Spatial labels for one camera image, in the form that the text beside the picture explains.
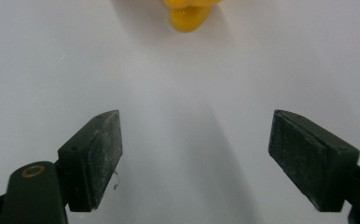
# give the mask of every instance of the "white background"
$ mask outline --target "white background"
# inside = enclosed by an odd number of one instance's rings
[[[360,149],[360,1],[227,0],[190,34],[160,0],[0,1],[0,195],[113,109],[119,187],[70,223],[347,223],[268,143],[285,109]]]

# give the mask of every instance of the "yellow object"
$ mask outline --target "yellow object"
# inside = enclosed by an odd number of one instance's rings
[[[170,10],[171,24],[181,32],[197,29],[209,15],[210,6],[221,0],[164,0]]]

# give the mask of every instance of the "yellow toy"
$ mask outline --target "yellow toy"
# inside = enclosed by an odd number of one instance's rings
[[[211,5],[221,0],[163,0],[170,10],[171,24],[181,32],[197,29],[209,14]]]

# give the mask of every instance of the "white surface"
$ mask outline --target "white surface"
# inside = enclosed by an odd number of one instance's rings
[[[190,34],[160,0],[0,1],[0,194],[120,110],[120,185],[70,223],[347,223],[269,157],[276,108],[360,149],[360,1],[227,0]]]

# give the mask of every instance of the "white table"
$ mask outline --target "white table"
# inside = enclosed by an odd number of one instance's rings
[[[360,1],[227,0],[190,34],[167,18],[160,0],[0,0],[0,195],[119,109],[119,187],[70,223],[347,223],[268,143],[280,108],[360,149]]]

